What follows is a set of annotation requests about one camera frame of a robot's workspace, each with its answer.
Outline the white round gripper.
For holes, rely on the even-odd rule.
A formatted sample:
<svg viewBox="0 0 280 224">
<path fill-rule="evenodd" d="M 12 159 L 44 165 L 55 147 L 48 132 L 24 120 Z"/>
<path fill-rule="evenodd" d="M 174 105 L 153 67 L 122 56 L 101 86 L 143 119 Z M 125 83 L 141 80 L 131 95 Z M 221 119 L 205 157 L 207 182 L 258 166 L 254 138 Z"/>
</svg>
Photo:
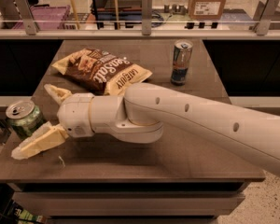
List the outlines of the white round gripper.
<svg viewBox="0 0 280 224">
<path fill-rule="evenodd" d="M 94 95 L 76 93 L 67 89 L 45 84 L 48 95 L 60 106 L 57 117 L 60 122 L 52 125 L 49 121 L 40 126 L 30 137 L 23 140 L 11 152 L 15 160 L 29 159 L 40 152 L 57 147 L 69 137 L 94 136 L 91 128 L 90 106 Z"/>
</svg>

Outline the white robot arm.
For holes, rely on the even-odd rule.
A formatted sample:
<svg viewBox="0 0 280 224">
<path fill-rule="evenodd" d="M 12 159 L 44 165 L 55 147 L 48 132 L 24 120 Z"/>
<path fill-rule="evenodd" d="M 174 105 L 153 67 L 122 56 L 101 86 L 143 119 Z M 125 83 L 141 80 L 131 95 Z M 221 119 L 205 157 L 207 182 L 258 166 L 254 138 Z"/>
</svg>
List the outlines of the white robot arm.
<svg viewBox="0 0 280 224">
<path fill-rule="evenodd" d="M 46 85 L 59 105 L 55 126 L 47 122 L 11 152 L 29 159 L 68 137 L 108 133 L 120 141 L 148 144 L 171 124 L 199 135 L 280 177 L 280 116 L 204 99 L 149 83 L 136 83 L 122 96 L 71 93 Z"/>
</svg>

